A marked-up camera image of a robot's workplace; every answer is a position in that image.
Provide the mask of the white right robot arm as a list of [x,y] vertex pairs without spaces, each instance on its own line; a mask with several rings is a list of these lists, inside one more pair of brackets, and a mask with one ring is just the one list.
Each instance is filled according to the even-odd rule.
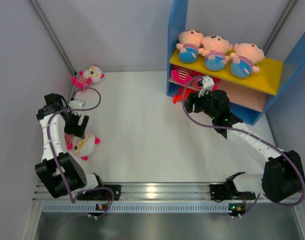
[[233,199],[244,192],[263,194],[270,201],[281,204],[286,198],[301,192],[305,198],[305,175],[300,155],[284,151],[250,132],[246,124],[231,112],[225,91],[206,90],[190,93],[184,101],[184,111],[204,113],[212,120],[210,127],[244,150],[261,167],[261,173],[238,172],[226,179],[226,194]]

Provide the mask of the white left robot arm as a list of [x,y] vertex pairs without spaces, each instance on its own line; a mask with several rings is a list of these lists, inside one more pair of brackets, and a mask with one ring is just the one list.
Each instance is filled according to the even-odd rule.
[[87,161],[101,142],[86,132],[89,116],[80,115],[65,106],[60,94],[44,97],[45,106],[38,110],[37,120],[43,133],[43,155],[35,165],[35,172],[50,195],[57,199],[74,191],[88,191],[95,200],[106,193],[96,173],[85,173],[75,159]]

